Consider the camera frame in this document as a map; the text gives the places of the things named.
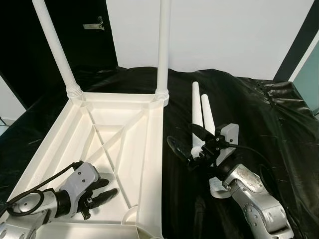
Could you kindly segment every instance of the white tube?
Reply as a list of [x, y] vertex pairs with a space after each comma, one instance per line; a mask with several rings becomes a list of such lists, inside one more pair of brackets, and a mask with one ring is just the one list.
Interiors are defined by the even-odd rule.
[[[201, 113], [200, 95], [199, 95], [199, 85], [198, 82], [193, 82], [193, 99], [192, 99], [192, 122], [203, 127], [203, 117]], [[198, 157], [199, 153], [202, 151], [201, 147], [205, 142], [201, 141], [193, 133], [193, 148], [191, 150], [191, 155], [193, 157]]]
[[44, 0], [32, 0], [36, 14], [40, 20], [46, 40], [49, 43], [55, 62], [60, 70], [66, 86], [68, 97], [77, 97], [82, 94], [79, 85], [76, 83], [70, 65], [65, 57], [58, 35], [54, 29], [50, 14]]
[[205, 129], [215, 135], [215, 124], [207, 95], [201, 96]]
[[[201, 96], [201, 102], [203, 106], [203, 117], [205, 129], [215, 135], [215, 124], [213, 114], [211, 112], [210, 103], [207, 95]], [[210, 194], [214, 198], [229, 198], [230, 193], [223, 187], [222, 182], [216, 178], [209, 179]]]
[[159, 67], [158, 67], [158, 85], [155, 91], [155, 98], [164, 101], [164, 106], [168, 105], [168, 53], [169, 53], [169, 25], [170, 25], [170, 6], [171, 0], [160, 1], [159, 16]]

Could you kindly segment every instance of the black tarp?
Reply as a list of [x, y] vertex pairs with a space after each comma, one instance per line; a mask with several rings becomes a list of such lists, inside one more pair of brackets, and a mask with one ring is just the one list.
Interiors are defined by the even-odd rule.
[[[76, 69], [83, 91], [153, 94], [156, 68]], [[319, 238], [319, 122], [290, 82], [233, 77], [217, 70], [169, 70], [164, 109], [162, 231], [168, 239], [250, 239], [232, 199], [214, 199], [208, 181], [189, 172], [169, 148], [169, 135], [191, 144], [192, 87], [208, 94], [215, 125], [239, 124], [239, 144], [268, 158], [281, 203], [297, 239]], [[3, 204], [67, 101], [62, 83], [27, 110], [0, 137], [0, 204]], [[258, 173], [258, 156], [237, 149], [234, 162]]]

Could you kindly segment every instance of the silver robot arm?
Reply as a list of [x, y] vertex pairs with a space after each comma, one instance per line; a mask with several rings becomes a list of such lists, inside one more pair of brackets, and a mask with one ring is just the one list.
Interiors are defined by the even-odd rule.
[[71, 218], [77, 212], [81, 212], [85, 220], [89, 219], [90, 209], [117, 194], [114, 188], [92, 198], [93, 190], [108, 183], [90, 163], [80, 163], [59, 191], [34, 190], [7, 208], [9, 217], [0, 224], [0, 239], [34, 239], [42, 225], [61, 216]]
[[236, 165], [222, 185], [242, 209], [255, 239], [294, 237], [283, 206], [244, 165]]
[[232, 123], [217, 128], [213, 135], [193, 124], [192, 132], [205, 142], [195, 158], [189, 147], [179, 140], [169, 136], [167, 142], [189, 169], [206, 167], [209, 177], [217, 177], [222, 182], [242, 209], [255, 239], [292, 239], [294, 233], [283, 206], [269, 194], [260, 177], [242, 164], [227, 165], [227, 158], [239, 147], [238, 130], [238, 125]]

